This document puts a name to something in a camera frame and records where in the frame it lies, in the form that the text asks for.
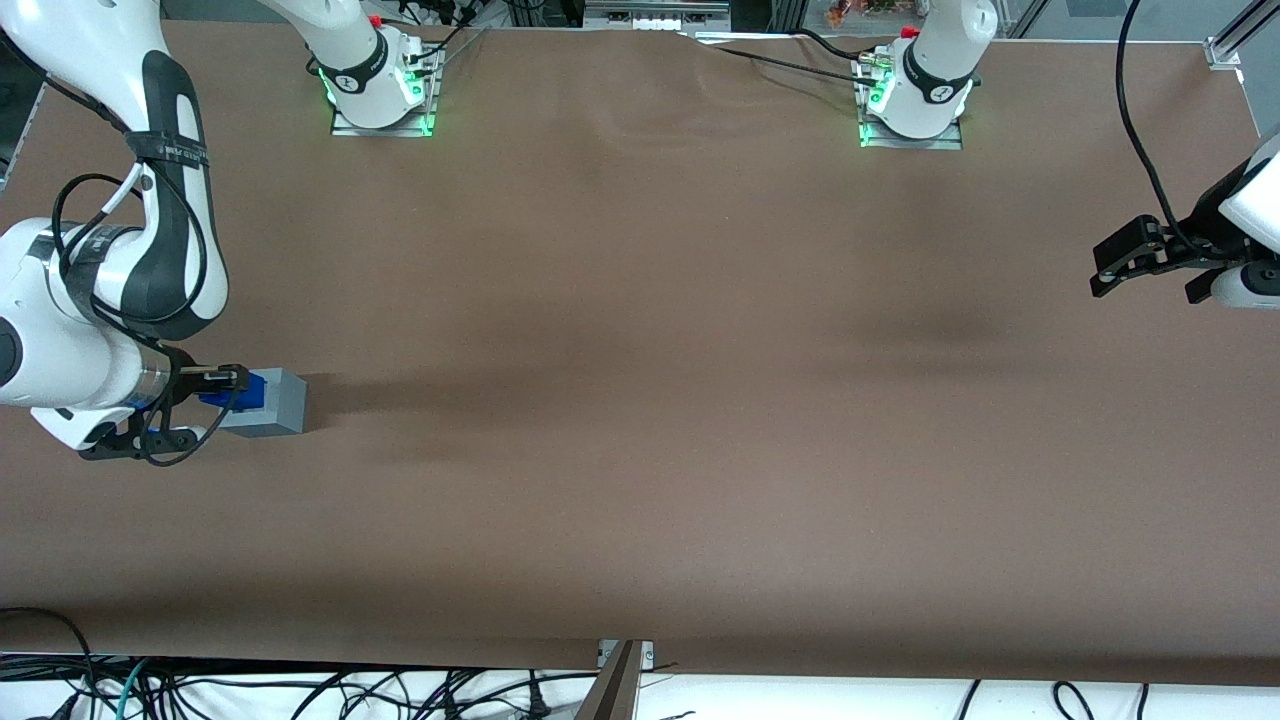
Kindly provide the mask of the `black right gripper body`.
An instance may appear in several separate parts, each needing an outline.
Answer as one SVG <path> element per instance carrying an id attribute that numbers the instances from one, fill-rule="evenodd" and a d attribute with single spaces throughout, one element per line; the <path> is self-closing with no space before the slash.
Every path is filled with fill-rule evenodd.
<path id="1" fill-rule="evenodd" d="M 172 414 L 196 389 L 198 363 L 183 348 L 160 348 L 168 361 L 165 383 L 157 398 L 150 405 L 150 425 L 155 430 L 172 429 Z"/>

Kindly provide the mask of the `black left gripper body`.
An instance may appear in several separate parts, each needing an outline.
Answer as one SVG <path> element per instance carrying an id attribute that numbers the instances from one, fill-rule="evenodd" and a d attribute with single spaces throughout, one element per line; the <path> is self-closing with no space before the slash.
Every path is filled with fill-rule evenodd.
<path id="1" fill-rule="evenodd" d="M 1245 233 L 1224 217 L 1219 206 L 1231 196 L 1245 173 L 1231 170 L 1197 199 L 1190 214 L 1178 223 L 1187 240 L 1178 240 L 1171 227 L 1162 225 L 1157 218 L 1146 217 L 1148 240 L 1153 240 L 1157 247 L 1137 260 L 1135 265 L 1155 270 L 1157 266 L 1178 269 L 1204 266 L 1204 263 L 1228 264 L 1244 258 Z"/>

